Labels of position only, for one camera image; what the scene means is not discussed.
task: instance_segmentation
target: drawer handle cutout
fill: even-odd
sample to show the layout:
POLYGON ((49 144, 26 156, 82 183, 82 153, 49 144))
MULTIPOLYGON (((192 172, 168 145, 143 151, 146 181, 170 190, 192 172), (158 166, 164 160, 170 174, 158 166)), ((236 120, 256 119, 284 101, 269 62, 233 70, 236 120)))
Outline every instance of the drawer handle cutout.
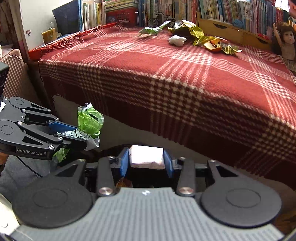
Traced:
POLYGON ((257 39, 259 40, 260 43, 268 44, 268 42, 266 42, 266 41, 264 41, 264 40, 262 40, 262 39, 260 39, 260 38, 257 38, 257 39))
POLYGON ((214 25, 215 25, 217 28, 228 28, 228 27, 226 27, 226 26, 223 26, 223 25, 220 25, 220 24, 216 24, 216 23, 214 23, 214 25))

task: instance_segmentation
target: doll head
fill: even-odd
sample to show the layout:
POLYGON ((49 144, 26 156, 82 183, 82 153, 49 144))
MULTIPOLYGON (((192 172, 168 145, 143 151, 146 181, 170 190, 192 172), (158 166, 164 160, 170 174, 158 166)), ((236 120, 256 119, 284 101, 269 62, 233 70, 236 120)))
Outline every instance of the doll head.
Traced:
MULTIPOLYGON (((293 27, 290 26, 288 23, 281 23, 277 27, 277 30, 279 32, 282 42, 288 43, 288 44, 294 44, 296 49, 296 42, 295 42, 296 32, 293 29, 293 27)), ((271 49, 275 54, 281 55, 281 48, 275 37, 271 39, 271 49)))

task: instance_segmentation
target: gray pants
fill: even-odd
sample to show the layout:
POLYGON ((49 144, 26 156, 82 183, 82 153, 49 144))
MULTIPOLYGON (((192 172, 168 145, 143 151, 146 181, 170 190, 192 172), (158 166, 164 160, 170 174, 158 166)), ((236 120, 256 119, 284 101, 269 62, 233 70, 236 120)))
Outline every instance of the gray pants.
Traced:
MULTIPOLYGON (((20 159, 41 176, 50 173, 51 161, 25 157, 20 157, 20 159)), ((0 176, 0 193, 11 202, 18 189, 29 185, 37 178, 39 177, 15 156, 9 156, 0 176)))

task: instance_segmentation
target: red plaid blanket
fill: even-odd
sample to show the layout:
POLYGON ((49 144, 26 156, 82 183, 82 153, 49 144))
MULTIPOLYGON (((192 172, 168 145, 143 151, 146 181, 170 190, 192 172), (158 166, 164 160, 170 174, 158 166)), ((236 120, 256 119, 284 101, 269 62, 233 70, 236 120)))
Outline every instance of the red plaid blanket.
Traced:
POLYGON ((282 60, 242 48, 211 53, 170 34, 122 26, 99 30, 46 54, 50 96, 94 107, 225 164, 296 189, 296 87, 282 60))

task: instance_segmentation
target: doll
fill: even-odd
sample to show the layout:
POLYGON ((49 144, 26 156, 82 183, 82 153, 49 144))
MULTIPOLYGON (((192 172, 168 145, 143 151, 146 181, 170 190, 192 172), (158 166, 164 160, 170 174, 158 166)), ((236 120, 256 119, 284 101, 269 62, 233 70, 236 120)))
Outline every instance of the doll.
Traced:
POLYGON ((282 56, 283 61, 289 70, 296 72, 296 62, 295 62, 295 37, 296 32, 293 27, 288 23, 281 23, 279 25, 279 29, 274 26, 274 35, 276 41, 273 40, 273 51, 276 54, 280 54, 282 56))

